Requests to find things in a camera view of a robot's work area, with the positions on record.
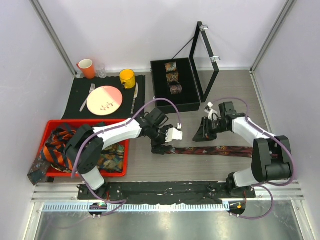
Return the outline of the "dark red patterned tie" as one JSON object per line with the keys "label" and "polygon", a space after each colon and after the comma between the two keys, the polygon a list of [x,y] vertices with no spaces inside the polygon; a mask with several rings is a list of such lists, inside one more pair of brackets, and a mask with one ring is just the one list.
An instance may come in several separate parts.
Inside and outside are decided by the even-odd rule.
{"label": "dark red patterned tie", "polygon": [[245,146],[173,147],[166,154],[251,158],[253,148]]}

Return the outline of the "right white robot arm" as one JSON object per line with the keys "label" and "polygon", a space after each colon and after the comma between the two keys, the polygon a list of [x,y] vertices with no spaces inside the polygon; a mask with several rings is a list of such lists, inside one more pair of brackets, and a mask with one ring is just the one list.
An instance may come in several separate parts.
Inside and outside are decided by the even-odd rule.
{"label": "right white robot arm", "polygon": [[251,166],[229,174],[226,179],[225,190],[230,197],[238,197],[251,186],[264,183],[275,186],[278,180],[292,179],[294,165],[290,141],[286,136],[265,131],[245,113],[238,113],[231,101],[219,104],[218,111],[209,102],[205,112],[208,116],[201,119],[192,139],[194,142],[213,141],[220,133],[232,132],[252,145]]}

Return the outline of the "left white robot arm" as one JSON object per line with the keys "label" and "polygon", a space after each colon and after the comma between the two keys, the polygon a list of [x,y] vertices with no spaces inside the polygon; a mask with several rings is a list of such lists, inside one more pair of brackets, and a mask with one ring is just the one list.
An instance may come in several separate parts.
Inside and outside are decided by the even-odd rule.
{"label": "left white robot arm", "polygon": [[64,153],[72,163],[72,173],[78,173],[93,198],[100,200],[107,192],[107,184],[98,161],[102,151],[122,141],[148,137],[154,154],[164,154],[170,147],[168,143],[181,140],[182,125],[165,125],[168,117],[158,108],[145,115],[136,115],[116,124],[92,127],[88,124],[77,129],[68,141]]}

